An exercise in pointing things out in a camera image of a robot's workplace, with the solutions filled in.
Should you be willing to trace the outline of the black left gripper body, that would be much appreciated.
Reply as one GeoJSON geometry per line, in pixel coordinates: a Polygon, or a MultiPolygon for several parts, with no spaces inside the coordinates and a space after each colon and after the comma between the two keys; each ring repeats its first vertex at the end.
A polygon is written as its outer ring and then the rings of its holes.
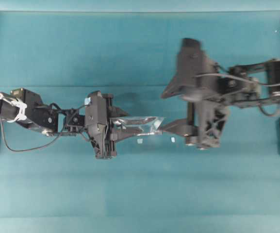
{"type": "Polygon", "coordinates": [[[110,140],[110,118],[114,116],[113,95],[100,91],[90,93],[85,100],[84,127],[97,159],[112,159],[116,156],[115,144],[110,140]]]}

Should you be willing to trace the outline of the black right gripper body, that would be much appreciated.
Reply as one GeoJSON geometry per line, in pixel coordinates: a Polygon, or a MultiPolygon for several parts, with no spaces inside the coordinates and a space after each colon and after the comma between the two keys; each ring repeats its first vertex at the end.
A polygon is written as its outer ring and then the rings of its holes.
{"type": "Polygon", "coordinates": [[[186,145],[199,149],[216,148],[229,115],[229,109],[217,102],[221,88],[216,63],[196,39],[184,38],[177,54],[175,75],[187,77],[187,94],[179,95],[187,103],[187,121],[198,127],[198,136],[181,136],[186,145]]]}

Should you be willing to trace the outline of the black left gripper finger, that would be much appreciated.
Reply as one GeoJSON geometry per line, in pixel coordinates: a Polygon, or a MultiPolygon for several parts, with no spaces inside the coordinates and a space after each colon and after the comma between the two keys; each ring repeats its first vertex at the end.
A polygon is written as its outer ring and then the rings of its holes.
{"type": "Polygon", "coordinates": [[[125,140],[134,136],[151,136],[151,135],[161,135],[160,130],[152,131],[145,133],[139,127],[130,127],[130,128],[112,128],[110,132],[110,147],[114,148],[116,142],[125,140]]]}
{"type": "Polygon", "coordinates": [[[112,106],[112,118],[127,117],[129,114],[119,107],[112,106]]]}

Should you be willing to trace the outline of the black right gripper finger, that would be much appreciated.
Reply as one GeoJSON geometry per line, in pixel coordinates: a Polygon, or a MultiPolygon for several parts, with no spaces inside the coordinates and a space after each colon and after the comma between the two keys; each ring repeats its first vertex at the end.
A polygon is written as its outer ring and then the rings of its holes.
{"type": "Polygon", "coordinates": [[[198,127],[190,124],[186,118],[174,120],[161,125],[159,130],[179,136],[198,136],[198,127]]]}
{"type": "Polygon", "coordinates": [[[168,83],[166,88],[161,94],[162,99],[171,98],[173,96],[186,95],[187,94],[187,77],[181,75],[175,75],[168,83]]]}

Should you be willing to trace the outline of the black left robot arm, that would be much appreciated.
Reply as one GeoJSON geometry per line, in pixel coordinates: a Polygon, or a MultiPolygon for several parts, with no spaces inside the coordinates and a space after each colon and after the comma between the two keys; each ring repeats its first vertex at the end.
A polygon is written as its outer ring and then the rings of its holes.
{"type": "Polygon", "coordinates": [[[97,159],[115,157],[119,141],[159,134],[163,120],[160,116],[132,117],[113,105],[112,94],[100,91],[90,93],[76,109],[44,104],[37,93],[24,88],[0,92],[0,123],[16,123],[55,140],[79,134],[91,143],[97,159]]]}

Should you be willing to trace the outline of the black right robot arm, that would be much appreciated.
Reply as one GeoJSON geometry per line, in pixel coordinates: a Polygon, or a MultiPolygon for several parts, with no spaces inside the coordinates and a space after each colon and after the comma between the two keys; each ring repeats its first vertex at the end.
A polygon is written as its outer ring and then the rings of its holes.
{"type": "Polygon", "coordinates": [[[230,106],[264,111],[265,106],[276,105],[276,111],[267,116],[280,113],[280,60],[224,69],[206,54],[200,41],[184,38],[175,75],[161,94],[163,99],[174,96],[187,103],[187,116],[160,130],[181,136],[187,145],[202,150],[217,148],[230,106]]]}

